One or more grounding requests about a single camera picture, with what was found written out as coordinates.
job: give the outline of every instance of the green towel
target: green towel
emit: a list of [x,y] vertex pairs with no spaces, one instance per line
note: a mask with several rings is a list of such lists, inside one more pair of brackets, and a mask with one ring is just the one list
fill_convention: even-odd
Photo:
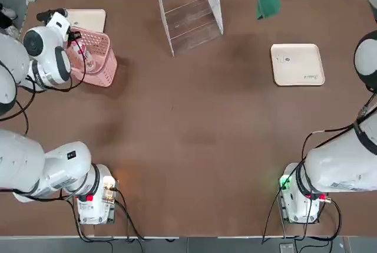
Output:
[[274,16],[280,10],[280,0],[258,0],[256,18]]

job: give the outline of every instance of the pink basket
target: pink basket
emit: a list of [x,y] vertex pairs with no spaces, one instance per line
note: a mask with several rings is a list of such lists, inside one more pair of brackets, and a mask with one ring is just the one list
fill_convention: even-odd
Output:
[[[95,62],[94,73],[87,71],[84,82],[102,87],[110,86],[117,70],[117,60],[111,49],[109,37],[103,33],[87,31],[78,27],[71,27],[71,31],[81,33],[82,42],[87,46],[87,50]],[[81,80],[84,75],[82,55],[77,54],[72,47],[67,49],[67,55],[72,65],[73,76]]]

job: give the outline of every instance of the clear acrylic box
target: clear acrylic box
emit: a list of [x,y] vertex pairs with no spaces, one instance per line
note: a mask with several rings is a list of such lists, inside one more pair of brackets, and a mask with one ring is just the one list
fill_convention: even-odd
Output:
[[220,0],[158,0],[171,53],[176,55],[223,34]]

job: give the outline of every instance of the floor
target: floor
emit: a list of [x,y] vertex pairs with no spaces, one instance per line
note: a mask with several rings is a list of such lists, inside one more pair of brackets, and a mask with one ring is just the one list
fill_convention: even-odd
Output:
[[[145,253],[280,253],[279,245],[289,243],[280,238],[267,241],[263,246],[260,238],[180,238],[174,242],[164,239],[143,242]],[[377,239],[354,237],[335,239],[332,253],[372,253],[376,252]],[[311,239],[297,242],[298,250],[305,245],[323,245]],[[113,253],[141,253],[137,242],[126,244],[123,241],[113,242]],[[328,253],[329,247],[305,248],[302,253]],[[0,240],[1,253],[111,253],[109,244],[87,244],[75,238],[58,239],[3,239]]]

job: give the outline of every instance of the brown table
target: brown table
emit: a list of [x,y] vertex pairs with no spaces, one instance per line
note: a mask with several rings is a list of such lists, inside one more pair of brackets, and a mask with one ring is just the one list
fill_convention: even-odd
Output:
[[[305,136],[350,123],[369,97],[352,62],[360,38],[376,29],[366,0],[282,0],[280,14],[261,21],[256,0],[221,0],[224,36],[176,57],[157,0],[37,0],[25,27],[58,6],[106,10],[118,71],[110,88],[37,95],[29,136],[46,150],[86,143],[92,160],[120,180],[143,235],[261,236],[277,180],[300,159]],[[269,50],[283,42],[319,47],[323,86],[274,84]],[[22,132],[24,119],[1,127]],[[342,235],[377,235],[376,192],[332,197],[343,212]],[[0,234],[75,235],[68,205],[58,204],[3,197]],[[308,235],[332,235],[335,217],[328,206]],[[121,212],[115,225],[94,231],[124,236]],[[282,235],[277,206],[267,233]],[[302,234],[302,226],[287,233]]]

